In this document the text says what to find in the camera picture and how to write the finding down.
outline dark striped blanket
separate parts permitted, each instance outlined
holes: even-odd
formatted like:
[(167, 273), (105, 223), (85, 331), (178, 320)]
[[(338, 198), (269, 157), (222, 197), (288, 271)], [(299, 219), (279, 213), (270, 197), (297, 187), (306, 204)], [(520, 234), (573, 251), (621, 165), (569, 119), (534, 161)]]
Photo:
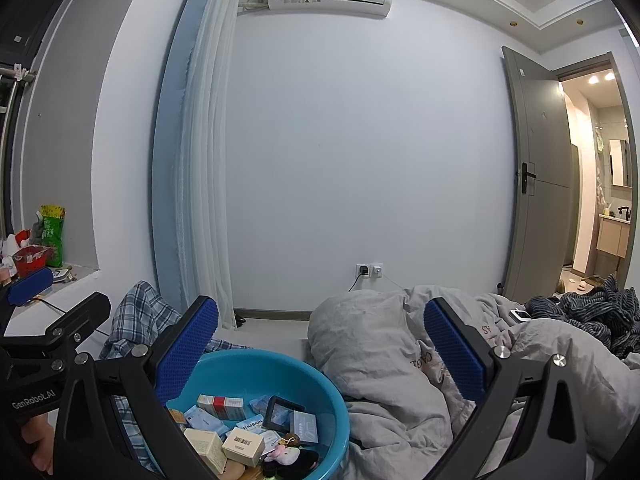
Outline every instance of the dark striped blanket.
[(633, 287), (618, 290), (613, 274), (587, 294), (568, 292), (559, 303), (536, 296), (525, 308), (534, 319), (550, 317), (581, 328), (619, 359), (640, 352), (638, 297)]

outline faucet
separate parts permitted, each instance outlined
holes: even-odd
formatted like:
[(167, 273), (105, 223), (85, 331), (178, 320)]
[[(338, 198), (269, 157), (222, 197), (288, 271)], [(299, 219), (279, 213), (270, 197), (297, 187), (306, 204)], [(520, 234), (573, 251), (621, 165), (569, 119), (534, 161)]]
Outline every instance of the faucet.
[(626, 209), (626, 213), (625, 213), (625, 220), (627, 222), (629, 222), (629, 220), (631, 219), (631, 211), (629, 211), (629, 206), (624, 206), (624, 207), (619, 207), (618, 208), (618, 212), (622, 215), (622, 210)]

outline gray door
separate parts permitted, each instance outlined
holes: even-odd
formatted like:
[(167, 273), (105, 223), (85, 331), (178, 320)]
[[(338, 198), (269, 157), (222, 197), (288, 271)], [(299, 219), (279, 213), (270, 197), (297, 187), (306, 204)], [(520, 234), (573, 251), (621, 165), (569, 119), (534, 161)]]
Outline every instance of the gray door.
[(504, 295), (519, 303), (556, 290), (571, 202), (569, 121), (558, 80), (503, 47), (518, 161), (517, 199)]

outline door handle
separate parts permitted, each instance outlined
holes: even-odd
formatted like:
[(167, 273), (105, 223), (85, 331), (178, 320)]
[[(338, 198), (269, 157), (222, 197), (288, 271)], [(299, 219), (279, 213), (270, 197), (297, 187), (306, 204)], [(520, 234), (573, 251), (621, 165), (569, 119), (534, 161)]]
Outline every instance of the door handle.
[(523, 162), (522, 163), (522, 194), (523, 195), (527, 194), (527, 179), (529, 177), (538, 178), (538, 176), (535, 173), (529, 173), (529, 171), (527, 171), (527, 163)]

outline plaid pajama pants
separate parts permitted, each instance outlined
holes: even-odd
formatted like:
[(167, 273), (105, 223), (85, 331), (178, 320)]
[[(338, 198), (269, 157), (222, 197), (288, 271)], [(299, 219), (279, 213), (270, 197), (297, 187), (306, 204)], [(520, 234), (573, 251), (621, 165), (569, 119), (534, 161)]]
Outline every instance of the plaid pajama pants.
[[(162, 330), (180, 319), (176, 312), (147, 282), (138, 282), (118, 305), (111, 324), (111, 335), (105, 341), (100, 359), (124, 357), (135, 345), (151, 346)], [(205, 352), (249, 348), (212, 338)], [(158, 472), (146, 452), (145, 439), (129, 407), (127, 397), (114, 397), (131, 445), (147, 469)]]

